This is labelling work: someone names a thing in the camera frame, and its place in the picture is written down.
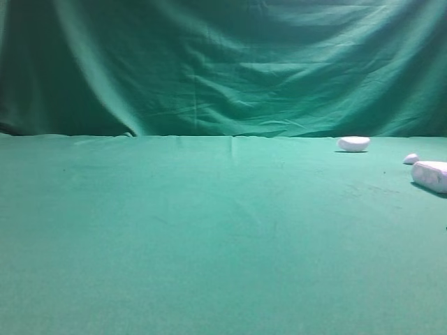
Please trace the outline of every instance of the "white stone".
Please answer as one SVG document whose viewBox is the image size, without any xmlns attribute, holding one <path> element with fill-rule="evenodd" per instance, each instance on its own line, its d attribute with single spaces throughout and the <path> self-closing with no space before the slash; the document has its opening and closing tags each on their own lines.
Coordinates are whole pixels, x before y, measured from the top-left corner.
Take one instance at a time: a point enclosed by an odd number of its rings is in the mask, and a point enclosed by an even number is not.
<svg viewBox="0 0 447 335">
<path fill-rule="evenodd" d="M 447 162 L 416 162 L 411 176 L 421 186 L 437 193 L 447 193 Z"/>
<path fill-rule="evenodd" d="M 369 137 L 346 136 L 338 140 L 337 145 L 340 149 L 349 152 L 360 152 L 365 150 L 371 142 Z"/>
<path fill-rule="evenodd" d="M 414 163 L 419 161 L 419 157 L 416 154 L 409 154 L 404 159 L 404 164 L 413 165 Z"/>
</svg>

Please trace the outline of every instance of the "green table surface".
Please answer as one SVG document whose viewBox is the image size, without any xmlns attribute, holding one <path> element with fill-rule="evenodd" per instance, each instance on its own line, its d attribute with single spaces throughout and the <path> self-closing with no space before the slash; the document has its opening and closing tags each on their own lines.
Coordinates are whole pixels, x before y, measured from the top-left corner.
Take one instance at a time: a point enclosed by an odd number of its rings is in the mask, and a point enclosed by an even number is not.
<svg viewBox="0 0 447 335">
<path fill-rule="evenodd" d="M 5 335 L 447 334 L 447 138 L 0 137 Z"/>
</svg>

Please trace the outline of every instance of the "white object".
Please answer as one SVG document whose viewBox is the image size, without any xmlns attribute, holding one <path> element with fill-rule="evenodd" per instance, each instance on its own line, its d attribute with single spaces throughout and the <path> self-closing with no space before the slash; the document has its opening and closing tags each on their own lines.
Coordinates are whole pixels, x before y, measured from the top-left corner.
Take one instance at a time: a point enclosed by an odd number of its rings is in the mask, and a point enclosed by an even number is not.
<svg viewBox="0 0 447 335">
<path fill-rule="evenodd" d="M 437 193 L 447 193 L 447 162 L 419 161 L 413 165 L 415 183 Z"/>
<path fill-rule="evenodd" d="M 371 142 L 369 137 L 347 136 L 338 140 L 337 145 L 340 149 L 349 152 L 360 152 L 365 150 Z"/>
<path fill-rule="evenodd" d="M 419 157 L 416 154 L 409 154 L 404 159 L 404 164 L 413 165 L 414 163 L 419 161 Z"/>
</svg>

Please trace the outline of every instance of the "green fabric curtain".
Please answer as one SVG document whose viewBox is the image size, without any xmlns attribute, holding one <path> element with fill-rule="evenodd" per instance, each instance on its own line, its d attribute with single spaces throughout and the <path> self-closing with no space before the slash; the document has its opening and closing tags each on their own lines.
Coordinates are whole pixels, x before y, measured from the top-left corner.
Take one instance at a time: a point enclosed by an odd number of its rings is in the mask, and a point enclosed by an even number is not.
<svg viewBox="0 0 447 335">
<path fill-rule="evenodd" d="M 6 132 L 447 135 L 447 0 L 8 7 Z"/>
</svg>

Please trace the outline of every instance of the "white rock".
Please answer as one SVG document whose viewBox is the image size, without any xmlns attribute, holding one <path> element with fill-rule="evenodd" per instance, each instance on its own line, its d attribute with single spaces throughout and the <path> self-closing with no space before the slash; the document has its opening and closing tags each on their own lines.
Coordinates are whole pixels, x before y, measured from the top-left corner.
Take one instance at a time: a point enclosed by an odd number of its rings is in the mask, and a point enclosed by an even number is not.
<svg viewBox="0 0 447 335">
<path fill-rule="evenodd" d="M 447 162 L 416 162 L 411 170 L 415 183 L 438 193 L 447 193 Z"/>
<path fill-rule="evenodd" d="M 414 163 L 419 161 L 419 157 L 416 154 L 409 154 L 404 159 L 404 164 L 413 165 Z"/>
<path fill-rule="evenodd" d="M 369 137 L 347 136 L 338 140 L 337 145 L 340 149 L 349 152 L 360 152 L 365 150 L 371 142 Z"/>
</svg>

